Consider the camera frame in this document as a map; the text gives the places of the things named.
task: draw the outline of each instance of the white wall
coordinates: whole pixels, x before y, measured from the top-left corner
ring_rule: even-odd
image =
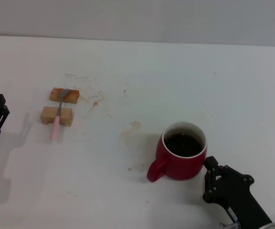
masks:
[[[0,0],[0,35],[275,46],[275,0]]]

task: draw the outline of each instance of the table surface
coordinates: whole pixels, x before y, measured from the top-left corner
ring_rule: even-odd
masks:
[[[71,127],[42,125],[53,87]],[[0,229],[212,229],[230,222],[195,178],[146,179],[163,128],[200,126],[208,156],[254,177],[275,221],[275,47],[0,37]]]

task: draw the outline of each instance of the red mug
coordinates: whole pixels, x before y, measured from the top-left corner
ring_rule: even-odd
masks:
[[[187,134],[202,146],[202,150],[194,156],[178,156],[171,152],[164,140],[174,134]],[[147,179],[155,182],[163,175],[174,180],[186,180],[196,176],[203,167],[208,142],[203,131],[193,123],[177,122],[166,127],[158,142],[156,160],[150,165]]]

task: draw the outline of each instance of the dark liquid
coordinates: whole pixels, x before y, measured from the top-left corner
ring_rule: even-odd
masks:
[[[178,156],[195,156],[203,148],[192,136],[186,134],[174,134],[164,140],[167,149]]]

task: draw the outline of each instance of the pink-handled spatula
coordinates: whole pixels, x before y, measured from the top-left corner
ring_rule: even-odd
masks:
[[[65,97],[66,94],[68,94],[68,92],[70,91],[70,89],[64,89],[62,90],[58,96],[60,97],[60,103],[59,103],[59,108],[57,111],[57,115],[55,117],[55,120],[53,121],[53,129],[51,132],[51,140],[56,140],[57,136],[58,136],[58,131],[59,131],[59,120],[60,120],[60,113],[61,113],[61,105],[62,105],[62,100]]]

